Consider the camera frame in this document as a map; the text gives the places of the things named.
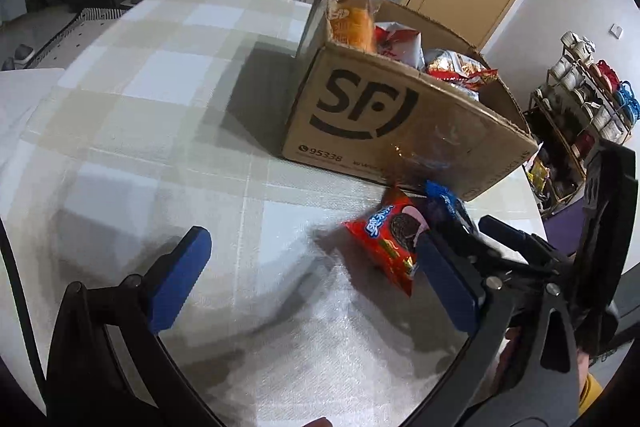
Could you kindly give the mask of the yellow sleeve forearm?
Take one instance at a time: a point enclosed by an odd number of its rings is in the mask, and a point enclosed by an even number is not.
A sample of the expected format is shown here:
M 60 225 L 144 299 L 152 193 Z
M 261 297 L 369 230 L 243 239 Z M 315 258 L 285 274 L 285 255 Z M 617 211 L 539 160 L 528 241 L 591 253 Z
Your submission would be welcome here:
M 579 416 L 582 416 L 582 414 L 591 407 L 591 404 L 599 398 L 602 390 L 603 388 L 598 383 L 598 381 L 593 377 L 591 373 L 588 373 L 586 376 L 585 384 L 582 386 L 582 392 L 579 396 Z

